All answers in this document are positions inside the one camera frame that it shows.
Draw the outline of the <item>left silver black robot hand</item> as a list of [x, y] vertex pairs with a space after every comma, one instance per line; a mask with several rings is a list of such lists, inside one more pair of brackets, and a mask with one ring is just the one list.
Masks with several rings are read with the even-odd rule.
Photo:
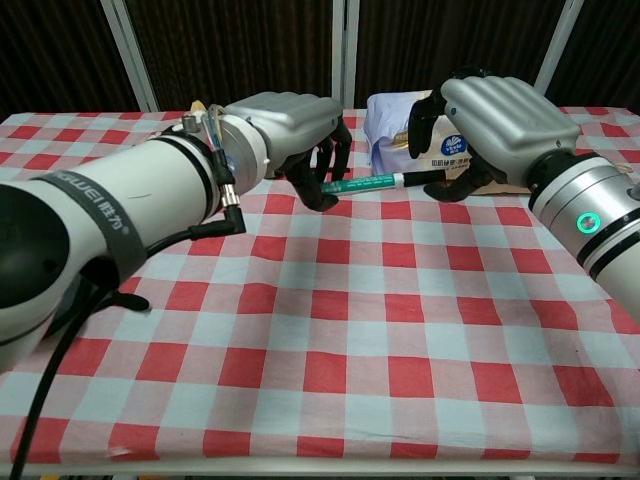
[[324, 212], [338, 203], [321, 184], [327, 175], [341, 180], [347, 170], [352, 136], [341, 103], [331, 97], [293, 92], [261, 92], [224, 107], [260, 134], [269, 163], [264, 179], [283, 178], [310, 210]]

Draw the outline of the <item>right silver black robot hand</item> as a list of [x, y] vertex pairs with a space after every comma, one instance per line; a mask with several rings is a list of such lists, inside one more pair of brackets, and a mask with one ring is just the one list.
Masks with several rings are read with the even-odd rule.
[[431, 198], [454, 203], [493, 182], [526, 188], [541, 160], [576, 152], [579, 127], [530, 84], [463, 67], [416, 101], [409, 114], [408, 148], [415, 159], [432, 141], [436, 120], [446, 116], [467, 142], [469, 166], [453, 181], [424, 186]]

